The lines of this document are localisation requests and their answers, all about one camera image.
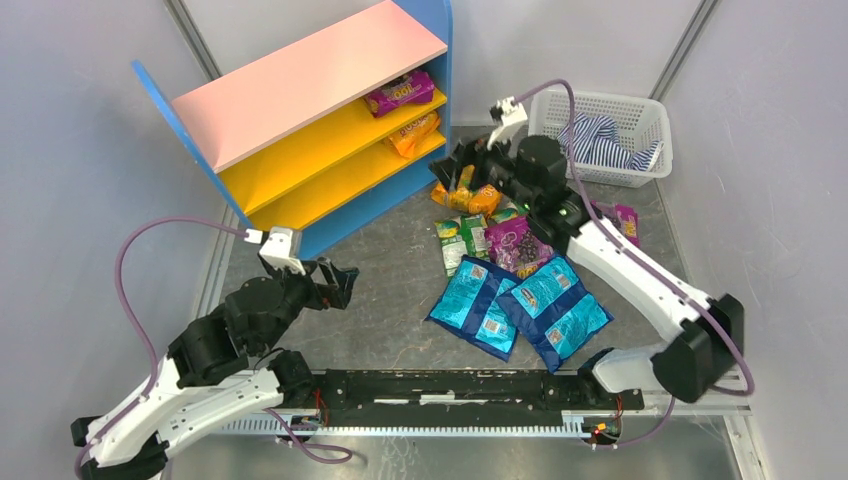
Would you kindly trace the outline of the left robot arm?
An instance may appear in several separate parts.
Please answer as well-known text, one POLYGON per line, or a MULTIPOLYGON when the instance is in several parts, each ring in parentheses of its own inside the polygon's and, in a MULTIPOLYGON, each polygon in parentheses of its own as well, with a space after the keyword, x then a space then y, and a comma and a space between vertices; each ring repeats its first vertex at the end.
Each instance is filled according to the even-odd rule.
POLYGON ((276 347, 305 309, 345 309, 359 275, 324 257, 266 268, 168 346, 151 376, 111 412, 71 425, 81 479, 152 479, 187 447, 248 414, 310 405, 303 355, 276 347))

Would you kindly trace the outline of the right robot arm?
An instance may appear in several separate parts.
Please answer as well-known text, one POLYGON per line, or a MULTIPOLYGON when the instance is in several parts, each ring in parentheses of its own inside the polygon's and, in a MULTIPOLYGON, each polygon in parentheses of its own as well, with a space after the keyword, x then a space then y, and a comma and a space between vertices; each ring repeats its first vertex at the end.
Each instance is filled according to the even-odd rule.
POLYGON ((454 189, 464 168, 473 167, 470 188, 491 185, 528 210, 533 233, 604 280, 634 306, 662 338, 656 346, 612 349, 598 355, 591 368, 595 382, 609 393, 662 389, 685 403, 710 390, 750 396, 755 381, 744 360, 744 316, 730 294, 713 298, 670 274, 615 230, 601 216, 576 172, 570 153, 557 140, 531 135, 517 152, 510 143, 489 145, 483 138, 459 143, 429 170, 447 190, 454 189))

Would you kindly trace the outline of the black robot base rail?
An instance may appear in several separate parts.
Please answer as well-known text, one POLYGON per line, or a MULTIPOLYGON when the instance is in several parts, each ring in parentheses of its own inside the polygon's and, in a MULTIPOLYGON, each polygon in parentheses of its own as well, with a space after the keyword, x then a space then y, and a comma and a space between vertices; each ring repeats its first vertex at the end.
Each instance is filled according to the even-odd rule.
POLYGON ((613 394, 582 373, 546 370, 326 370, 283 409, 328 414, 329 427, 548 427, 565 412, 644 408, 638 390, 613 394))

